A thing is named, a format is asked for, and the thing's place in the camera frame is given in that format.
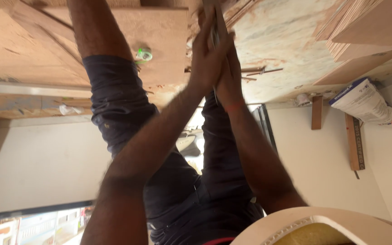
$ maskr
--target dark pants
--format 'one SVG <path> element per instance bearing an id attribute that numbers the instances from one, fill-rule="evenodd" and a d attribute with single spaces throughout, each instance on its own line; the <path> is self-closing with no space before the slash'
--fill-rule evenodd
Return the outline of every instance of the dark pants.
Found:
<path id="1" fill-rule="evenodd" d="M 148 102 L 133 62 L 95 55 L 86 57 L 83 63 L 92 85 L 92 122 L 99 127 L 114 158 L 158 110 Z M 226 199 L 241 200 L 247 205 L 253 197 L 241 168 L 228 114 L 217 105 L 214 92 L 206 97 L 202 114 L 203 175 L 198 175 L 175 147 L 145 185 L 146 217 L 154 238 L 160 239 L 167 227 L 194 206 Z M 257 219 L 262 217 L 260 207 L 256 207 L 256 212 Z"/>

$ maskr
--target man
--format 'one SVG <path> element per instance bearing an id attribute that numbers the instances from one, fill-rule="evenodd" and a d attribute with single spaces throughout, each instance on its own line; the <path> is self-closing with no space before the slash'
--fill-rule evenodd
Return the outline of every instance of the man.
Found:
<path id="1" fill-rule="evenodd" d="M 147 227 L 156 244 L 228 244 L 262 208 L 306 205 L 244 103 L 233 34 L 216 50 L 207 46 L 214 11 L 193 43 L 187 87 L 158 113 L 105 0 L 68 3 L 92 85 L 92 121 L 114 159 L 83 245 L 147 244 Z M 204 96 L 200 176 L 175 142 Z"/>

